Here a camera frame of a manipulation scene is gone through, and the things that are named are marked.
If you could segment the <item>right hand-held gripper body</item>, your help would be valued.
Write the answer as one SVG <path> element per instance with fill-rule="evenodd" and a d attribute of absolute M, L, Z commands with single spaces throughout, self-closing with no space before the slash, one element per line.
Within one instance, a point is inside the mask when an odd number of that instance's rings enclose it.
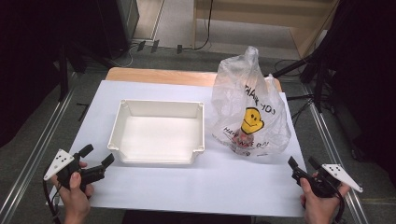
<path fill-rule="evenodd" d="M 309 175 L 298 165 L 291 166 L 291 177 L 301 185 L 300 179 L 308 180 L 314 194 L 319 198 L 331 198 L 338 192 L 341 183 L 353 188 L 357 192 L 363 192 L 363 188 L 345 171 L 340 164 L 321 164 L 315 166 L 318 171 L 316 176 Z"/>

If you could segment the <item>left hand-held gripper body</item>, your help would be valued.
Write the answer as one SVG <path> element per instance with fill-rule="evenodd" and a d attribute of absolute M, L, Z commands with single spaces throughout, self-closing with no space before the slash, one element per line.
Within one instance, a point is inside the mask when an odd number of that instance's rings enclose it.
<path fill-rule="evenodd" d="M 57 181 L 66 189 L 69 189 L 69 179 L 74 172 L 80 173 L 80 189 L 85 190 L 86 186 L 99 181 L 105 177 L 106 168 L 102 164 L 92 168 L 85 169 L 80 165 L 78 152 L 71 155 L 63 149 L 59 149 L 52 163 L 49 165 L 47 172 L 44 174 L 45 181 L 57 176 Z"/>

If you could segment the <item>clear plastic bag smiley print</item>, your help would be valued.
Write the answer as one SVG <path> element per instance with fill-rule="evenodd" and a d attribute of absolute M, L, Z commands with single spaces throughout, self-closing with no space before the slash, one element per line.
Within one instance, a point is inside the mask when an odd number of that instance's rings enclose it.
<path fill-rule="evenodd" d="M 211 103 L 212 135 L 223 145 L 231 148 L 233 134 L 242 129 L 254 134 L 250 156 L 279 154 L 288 146 L 291 133 L 285 103 L 273 76 L 262 74 L 256 48 L 220 62 Z"/>

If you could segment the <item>person's right hand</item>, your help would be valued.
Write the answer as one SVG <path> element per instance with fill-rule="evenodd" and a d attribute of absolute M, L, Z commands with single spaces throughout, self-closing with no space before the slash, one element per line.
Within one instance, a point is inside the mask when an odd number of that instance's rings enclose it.
<path fill-rule="evenodd" d="M 304 206 L 305 223 L 330 224 L 340 200 L 337 197 L 317 197 L 311 189 L 310 183 L 305 178 L 301 178 L 300 183 L 303 190 L 303 194 L 300 196 L 300 203 Z"/>

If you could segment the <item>person's left hand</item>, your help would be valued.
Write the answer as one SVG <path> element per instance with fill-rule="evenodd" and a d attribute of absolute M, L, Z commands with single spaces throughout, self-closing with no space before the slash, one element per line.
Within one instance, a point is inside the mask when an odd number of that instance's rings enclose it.
<path fill-rule="evenodd" d="M 94 187 L 89 184 L 82 191 L 80 184 L 80 173 L 74 172 L 69 179 L 69 189 L 59 189 L 64 203 L 64 224 L 84 224 L 91 211 L 90 198 L 94 193 Z"/>

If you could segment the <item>white plastic bin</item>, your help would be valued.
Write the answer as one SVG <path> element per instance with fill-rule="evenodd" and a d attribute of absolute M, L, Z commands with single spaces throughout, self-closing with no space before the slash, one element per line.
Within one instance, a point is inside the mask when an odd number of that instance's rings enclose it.
<path fill-rule="evenodd" d="M 107 148 L 124 163 L 192 164 L 205 151 L 205 105 L 122 100 Z"/>

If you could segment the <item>dark red snack packet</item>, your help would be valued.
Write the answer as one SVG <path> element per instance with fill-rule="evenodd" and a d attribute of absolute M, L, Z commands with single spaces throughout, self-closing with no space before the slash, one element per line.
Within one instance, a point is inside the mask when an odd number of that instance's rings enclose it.
<path fill-rule="evenodd" d="M 231 149 L 234 153 L 242 156 L 250 156 L 254 145 L 254 134 L 246 134 L 238 129 L 232 137 Z"/>

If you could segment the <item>black tripod stand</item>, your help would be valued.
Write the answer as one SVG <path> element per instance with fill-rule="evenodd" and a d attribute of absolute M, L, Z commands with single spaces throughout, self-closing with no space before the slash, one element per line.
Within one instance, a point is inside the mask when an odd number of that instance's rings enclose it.
<path fill-rule="evenodd" d="M 286 75 L 292 70 L 296 70 L 304 65 L 304 71 L 300 75 L 302 83 L 308 84 L 314 77 L 317 77 L 314 88 L 313 103 L 316 110 L 321 113 L 321 96 L 322 89 L 325 82 L 325 75 L 329 73 L 327 62 L 318 54 L 311 53 L 310 55 L 302 58 L 301 60 L 288 65 L 285 68 L 275 71 L 273 77 L 281 77 Z"/>

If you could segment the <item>white sheet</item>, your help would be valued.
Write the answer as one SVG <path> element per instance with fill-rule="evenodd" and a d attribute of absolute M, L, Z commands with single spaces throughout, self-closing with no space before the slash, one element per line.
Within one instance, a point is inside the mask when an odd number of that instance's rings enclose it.
<path fill-rule="evenodd" d="M 103 81 L 70 150 L 88 144 L 85 161 L 96 165 L 109 153 L 107 143 L 123 99 L 202 102 L 211 119 L 209 87 Z M 278 155 L 242 157 L 205 136 L 205 152 L 189 165 L 140 165 L 114 161 L 95 183 L 93 207 L 186 211 L 251 216 L 301 217 L 301 189 L 288 160 L 304 161 L 296 137 Z"/>

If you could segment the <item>black curtain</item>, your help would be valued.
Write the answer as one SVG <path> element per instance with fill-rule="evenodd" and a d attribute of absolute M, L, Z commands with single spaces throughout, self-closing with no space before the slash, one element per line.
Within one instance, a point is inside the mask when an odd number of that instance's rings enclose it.
<path fill-rule="evenodd" d="M 107 68 L 124 55 L 139 20 L 136 0 L 0 0 L 0 147 L 10 142 L 67 66 Z"/>
<path fill-rule="evenodd" d="M 341 123 L 360 161 L 396 188 L 396 0 L 340 0 L 324 51 Z"/>

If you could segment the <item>wooden board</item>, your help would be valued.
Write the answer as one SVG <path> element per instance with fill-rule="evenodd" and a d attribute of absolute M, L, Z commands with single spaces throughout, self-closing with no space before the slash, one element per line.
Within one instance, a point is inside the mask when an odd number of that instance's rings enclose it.
<path fill-rule="evenodd" d="M 213 72 L 113 67 L 106 80 L 212 87 L 216 76 Z"/>

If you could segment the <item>light wooden furniture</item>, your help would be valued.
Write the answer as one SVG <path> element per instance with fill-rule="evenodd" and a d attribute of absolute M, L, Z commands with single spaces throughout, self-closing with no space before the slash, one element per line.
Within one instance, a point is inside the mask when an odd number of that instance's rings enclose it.
<path fill-rule="evenodd" d="M 198 19 L 284 26 L 301 58 L 329 29 L 340 0 L 193 0 L 192 45 Z"/>

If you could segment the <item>metal floor rail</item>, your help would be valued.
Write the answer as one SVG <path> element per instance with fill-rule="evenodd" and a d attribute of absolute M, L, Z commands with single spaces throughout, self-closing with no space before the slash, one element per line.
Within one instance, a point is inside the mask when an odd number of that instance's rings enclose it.
<path fill-rule="evenodd" d="M 74 90 L 71 89 L 62 101 L 58 102 L 54 108 L 49 121 L 47 122 L 44 130 L 40 134 L 35 146 L 29 155 L 27 162 L 21 169 L 18 178 L 12 185 L 2 208 L 0 209 L 0 224 L 8 224 L 12 219 L 16 208 L 18 207 L 24 192 L 28 188 L 28 185 L 33 178 L 33 174 L 41 162 L 47 146 L 56 131 L 60 120 L 64 114 L 64 111 L 69 105 L 69 102 L 73 96 Z"/>
<path fill-rule="evenodd" d="M 307 100 L 306 109 L 298 119 L 294 119 L 298 139 L 301 141 L 304 160 L 310 156 L 321 162 L 339 163 L 351 177 L 363 187 L 360 172 L 353 165 L 355 160 L 338 120 L 326 109 L 318 112 L 315 105 Z M 348 224 L 371 224 L 363 208 L 361 194 L 351 189 L 346 195 L 346 211 L 343 218 Z"/>

